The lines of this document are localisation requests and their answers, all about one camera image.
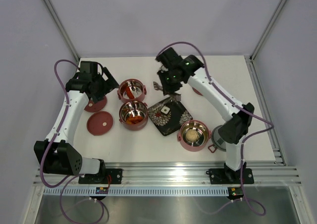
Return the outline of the metal food tongs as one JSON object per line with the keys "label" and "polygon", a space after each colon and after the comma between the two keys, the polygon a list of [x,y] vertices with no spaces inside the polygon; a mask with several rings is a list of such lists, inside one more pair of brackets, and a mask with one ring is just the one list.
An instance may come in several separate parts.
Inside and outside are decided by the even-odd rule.
{"label": "metal food tongs", "polygon": [[162,91],[163,94],[166,96],[170,96],[172,99],[180,102],[181,101],[181,95],[176,93],[176,92],[168,92],[167,90],[165,90],[161,85],[159,85],[157,82],[153,82],[153,87],[156,91]]}

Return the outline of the red sausage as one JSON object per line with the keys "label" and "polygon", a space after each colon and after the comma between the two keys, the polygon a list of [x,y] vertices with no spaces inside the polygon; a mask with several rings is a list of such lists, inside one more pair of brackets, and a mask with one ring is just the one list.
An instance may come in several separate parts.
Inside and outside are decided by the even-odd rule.
{"label": "red sausage", "polygon": [[135,98],[129,86],[126,86],[125,92],[126,92],[126,95],[127,95],[127,97],[129,99],[134,99]]}

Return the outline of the dark red lid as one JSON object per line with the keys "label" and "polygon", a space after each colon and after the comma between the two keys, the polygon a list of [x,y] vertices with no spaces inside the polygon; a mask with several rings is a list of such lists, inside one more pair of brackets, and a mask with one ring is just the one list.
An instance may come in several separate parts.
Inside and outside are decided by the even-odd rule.
{"label": "dark red lid", "polygon": [[113,117],[105,111],[99,111],[91,115],[86,124],[88,132],[94,136],[106,134],[111,130],[112,126]]}
{"label": "dark red lid", "polygon": [[196,90],[195,88],[192,88],[192,89],[197,95],[202,96],[202,94],[198,90]]}
{"label": "dark red lid", "polygon": [[97,103],[94,103],[92,99],[89,100],[87,105],[84,108],[84,111],[86,112],[98,112],[102,110],[107,104],[107,98],[106,96],[103,97],[101,101],[98,101]]}

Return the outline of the orange roasted meat piece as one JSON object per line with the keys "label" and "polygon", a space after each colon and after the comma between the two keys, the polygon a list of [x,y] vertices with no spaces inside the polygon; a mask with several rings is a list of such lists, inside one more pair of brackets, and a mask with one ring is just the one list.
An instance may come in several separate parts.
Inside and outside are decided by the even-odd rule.
{"label": "orange roasted meat piece", "polygon": [[126,119],[125,123],[127,124],[135,124],[135,119],[133,116],[130,116]]}

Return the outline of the orange fried chicken piece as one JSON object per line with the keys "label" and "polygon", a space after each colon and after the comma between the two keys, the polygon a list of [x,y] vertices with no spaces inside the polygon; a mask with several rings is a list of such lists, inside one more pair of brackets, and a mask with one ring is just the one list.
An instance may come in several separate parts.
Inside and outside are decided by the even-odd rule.
{"label": "orange fried chicken piece", "polygon": [[139,123],[143,120],[144,118],[141,115],[136,115],[133,117],[133,120],[135,123]]}

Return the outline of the white steamed bun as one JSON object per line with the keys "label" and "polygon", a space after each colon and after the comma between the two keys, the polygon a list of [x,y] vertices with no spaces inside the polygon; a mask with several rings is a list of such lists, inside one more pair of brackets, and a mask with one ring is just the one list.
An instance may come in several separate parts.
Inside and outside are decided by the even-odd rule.
{"label": "white steamed bun", "polygon": [[194,130],[194,129],[189,129],[187,132],[186,132],[186,135],[185,135],[187,141],[189,142],[195,142],[196,140],[199,139],[199,133]]}

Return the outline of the pink bowl with handles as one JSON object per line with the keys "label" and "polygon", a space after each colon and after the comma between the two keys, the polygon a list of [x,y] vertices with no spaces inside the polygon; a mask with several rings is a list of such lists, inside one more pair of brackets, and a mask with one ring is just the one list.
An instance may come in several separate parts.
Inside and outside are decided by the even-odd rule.
{"label": "pink bowl with handles", "polygon": [[177,133],[177,140],[181,146],[190,152],[202,150],[211,138],[211,131],[201,121],[185,122]]}

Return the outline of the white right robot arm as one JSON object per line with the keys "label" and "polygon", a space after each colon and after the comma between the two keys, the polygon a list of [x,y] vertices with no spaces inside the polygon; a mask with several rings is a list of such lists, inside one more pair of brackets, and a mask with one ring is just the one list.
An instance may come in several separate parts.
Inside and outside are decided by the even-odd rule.
{"label": "white right robot arm", "polygon": [[163,94],[171,95],[188,84],[220,113],[224,124],[213,130],[211,139],[214,144],[223,141],[226,160],[222,174],[229,182],[237,182],[243,175],[241,146],[251,125],[254,106],[234,99],[214,79],[207,77],[206,65],[194,55],[182,58],[170,47],[156,56],[156,61],[161,63],[157,74]]}

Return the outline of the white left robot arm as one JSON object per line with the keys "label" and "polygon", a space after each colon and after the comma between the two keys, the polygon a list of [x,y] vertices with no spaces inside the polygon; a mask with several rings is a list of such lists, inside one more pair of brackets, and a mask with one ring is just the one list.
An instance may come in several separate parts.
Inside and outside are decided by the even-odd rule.
{"label": "white left robot arm", "polygon": [[34,152],[40,164],[40,174],[75,176],[89,174],[95,183],[106,180],[107,171],[99,159],[85,158],[73,147],[75,132],[89,102],[104,100],[119,84],[106,67],[96,61],[82,61],[77,72],[66,84],[61,84],[65,98],[53,128],[43,141],[36,141]]}

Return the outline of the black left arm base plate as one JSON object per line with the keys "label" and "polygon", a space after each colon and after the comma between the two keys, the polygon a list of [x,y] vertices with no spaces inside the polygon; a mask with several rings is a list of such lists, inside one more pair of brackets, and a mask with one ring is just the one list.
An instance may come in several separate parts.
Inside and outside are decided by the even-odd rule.
{"label": "black left arm base plate", "polygon": [[85,174],[79,177],[79,184],[121,184],[123,169],[105,168],[97,174]]}

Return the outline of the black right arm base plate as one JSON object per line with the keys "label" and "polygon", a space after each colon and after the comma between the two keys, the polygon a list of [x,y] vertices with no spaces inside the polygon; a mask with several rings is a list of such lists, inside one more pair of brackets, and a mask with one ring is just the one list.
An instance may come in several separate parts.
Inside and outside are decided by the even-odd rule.
{"label": "black right arm base plate", "polygon": [[254,184],[253,172],[250,168],[233,171],[225,168],[211,168],[206,171],[211,184]]}

